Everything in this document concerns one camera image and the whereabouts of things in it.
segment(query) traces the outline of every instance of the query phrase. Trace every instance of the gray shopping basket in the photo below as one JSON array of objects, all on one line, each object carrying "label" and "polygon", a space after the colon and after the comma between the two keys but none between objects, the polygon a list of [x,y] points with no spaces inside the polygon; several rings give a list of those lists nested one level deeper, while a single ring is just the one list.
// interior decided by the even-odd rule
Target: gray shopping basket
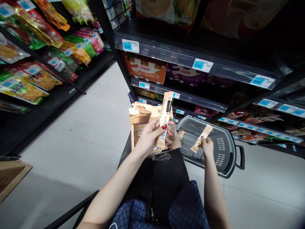
[{"label": "gray shopping basket", "polygon": [[[217,167],[218,175],[223,178],[229,178],[235,166],[245,169],[245,154],[242,146],[235,145],[231,133],[222,127],[206,122],[199,118],[194,118],[191,115],[185,116],[177,125],[177,130],[185,131],[182,139],[180,151],[183,159],[201,168],[205,167],[205,160],[202,148],[199,148],[198,153],[191,151],[191,147],[195,144],[197,138],[203,132],[206,125],[213,126],[209,137],[214,143],[214,158]],[[241,153],[241,165],[236,164],[236,147],[239,147]]]}]

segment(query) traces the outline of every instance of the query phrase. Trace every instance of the blue plaid fabric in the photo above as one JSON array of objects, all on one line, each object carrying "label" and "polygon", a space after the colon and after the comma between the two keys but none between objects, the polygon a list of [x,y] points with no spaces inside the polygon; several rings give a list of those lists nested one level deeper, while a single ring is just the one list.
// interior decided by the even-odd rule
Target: blue plaid fabric
[{"label": "blue plaid fabric", "polygon": [[[200,198],[197,182],[190,181],[181,190],[168,213],[173,229],[209,229],[207,216]],[[136,199],[123,204],[115,214],[110,229],[163,228],[145,221],[145,203]]]}]

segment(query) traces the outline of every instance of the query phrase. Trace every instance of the tiled floor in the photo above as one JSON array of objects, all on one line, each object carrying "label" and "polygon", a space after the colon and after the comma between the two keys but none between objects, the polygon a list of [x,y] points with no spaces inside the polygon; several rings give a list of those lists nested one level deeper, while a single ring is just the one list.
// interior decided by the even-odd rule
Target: tiled floor
[{"label": "tiled floor", "polygon": [[[130,132],[127,93],[115,63],[22,154],[33,169],[0,205],[0,228],[44,228],[100,189],[115,172]],[[305,220],[305,160],[260,146],[245,170],[219,178],[232,228],[299,228]],[[204,193],[204,170],[186,163]],[[72,228],[74,216],[61,228]]]}]

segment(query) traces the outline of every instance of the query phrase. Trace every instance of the woman's left hand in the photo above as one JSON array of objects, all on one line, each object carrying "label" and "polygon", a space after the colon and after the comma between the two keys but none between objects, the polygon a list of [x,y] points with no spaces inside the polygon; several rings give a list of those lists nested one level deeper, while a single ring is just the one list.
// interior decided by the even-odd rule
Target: woman's left hand
[{"label": "woman's left hand", "polygon": [[[159,127],[159,119],[160,117],[157,117],[147,123],[134,147],[134,150],[139,152],[141,156],[148,156],[148,153],[153,149],[156,138],[167,129],[167,125]],[[174,121],[169,121],[168,124],[173,125],[174,123]],[[170,130],[167,130],[167,134],[173,136],[173,132]],[[168,138],[165,139],[165,142],[168,144],[173,143],[173,141]]]}]

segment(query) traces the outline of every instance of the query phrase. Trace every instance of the hand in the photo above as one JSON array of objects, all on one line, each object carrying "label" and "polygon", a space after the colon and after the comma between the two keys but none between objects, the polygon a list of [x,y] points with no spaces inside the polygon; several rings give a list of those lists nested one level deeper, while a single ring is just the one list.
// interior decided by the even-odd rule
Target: hand
[{"label": "hand", "polygon": [[[156,138],[167,129],[167,125],[159,127],[159,119],[160,117],[157,117],[147,123],[134,147],[134,150],[140,152],[142,156],[148,156],[148,153],[153,149]],[[169,121],[168,124],[173,125],[174,123],[173,121]],[[173,136],[173,133],[169,129],[167,130],[167,134]],[[168,144],[173,143],[168,138],[165,139],[165,142]]]},{"label": "hand", "polygon": [[207,137],[206,139],[204,139],[204,137],[201,137],[201,141],[202,141],[202,149],[204,152],[204,157],[212,157],[214,158],[214,143],[212,142],[212,140]]}]

